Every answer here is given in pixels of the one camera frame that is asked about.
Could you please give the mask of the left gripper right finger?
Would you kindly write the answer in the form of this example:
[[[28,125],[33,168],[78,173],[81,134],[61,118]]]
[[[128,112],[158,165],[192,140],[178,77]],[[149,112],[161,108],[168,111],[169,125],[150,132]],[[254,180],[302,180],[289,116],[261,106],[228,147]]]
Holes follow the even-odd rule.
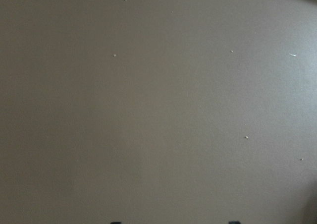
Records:
[[[241,224],[239,221],[229,221],[228,224]]]

